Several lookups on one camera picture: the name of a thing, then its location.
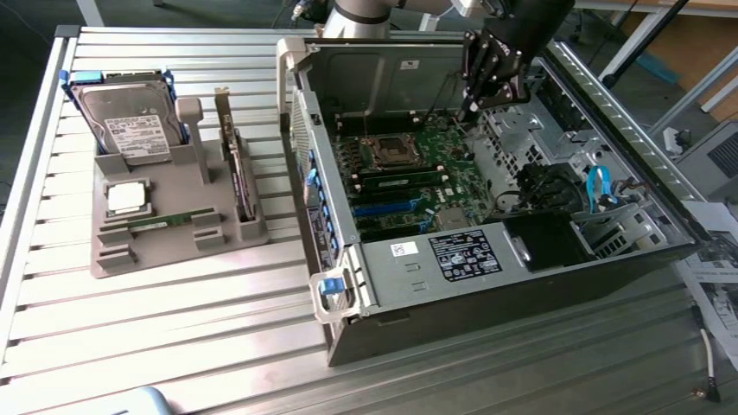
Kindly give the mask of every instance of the gray plastic stand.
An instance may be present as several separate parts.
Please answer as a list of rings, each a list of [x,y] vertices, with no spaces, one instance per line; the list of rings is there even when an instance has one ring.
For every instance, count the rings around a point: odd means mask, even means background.
[[[178,99],[176,109],[190,128],[191,142],[170,148],[170,163],[128,166],[120,155],[95,157],[91,253],[95,278],[263,245],[268,241],[247,145],[243,145],[242,163],[255,205],[255,220],[242,223],[235,213],[231,170],[222,155],[220,141],[200,141],[198,122],[203,116],[199,99]],[[146,211],[107,218],[107,189],[124,182],[146,183]],[[208,208],[214,212],[192,215],[191,223],[175,227],[139,232],[131,232],[127,227],[100,230],[120,220],[154,219]]]

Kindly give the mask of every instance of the warning label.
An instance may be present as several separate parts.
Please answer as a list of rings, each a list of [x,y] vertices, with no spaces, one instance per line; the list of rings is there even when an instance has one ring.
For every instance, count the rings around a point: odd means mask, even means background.
[[[428,241],[447,281],[481,277],[503,270],[481,230],[430,238]]]
[[[123,158],[154,156],[170,152],[158,115],[110,118],[106,120],[106,126]]]

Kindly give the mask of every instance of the aluminum table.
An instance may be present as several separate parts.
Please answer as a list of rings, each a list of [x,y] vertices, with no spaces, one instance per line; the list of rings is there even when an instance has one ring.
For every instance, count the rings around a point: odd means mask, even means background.
[[[706,357],[670,271],[594,303],[328,368],[276,127],[275,43],[310,32],[72,29],[55,38],[0,231],[3,414],[106,413],[111,399],[146,385],[179,413],[738,411],[725,357],[725,403],[690,395]],[[94,139],[56,72],[164,66],[179,95],[203,100],[206,139],[216,139],[214,87],[231,89],[271,242],[95,279]]]

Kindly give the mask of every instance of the paper document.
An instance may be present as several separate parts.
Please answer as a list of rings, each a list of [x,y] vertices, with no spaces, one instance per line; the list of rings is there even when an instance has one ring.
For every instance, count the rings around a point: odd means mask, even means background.
[[[713,237],[675,269],[705,316],[713,336],[738,369],[738,221],[722,203],[687,201],[698,222]]]

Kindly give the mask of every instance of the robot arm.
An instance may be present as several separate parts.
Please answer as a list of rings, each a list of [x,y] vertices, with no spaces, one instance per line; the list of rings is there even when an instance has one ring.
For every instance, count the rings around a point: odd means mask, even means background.
[[[481,32],[463,36],[463,121],[481,109],[527,102],[523,85],[533,58],[546,46],[574,0],[482,0],[487,13]]]

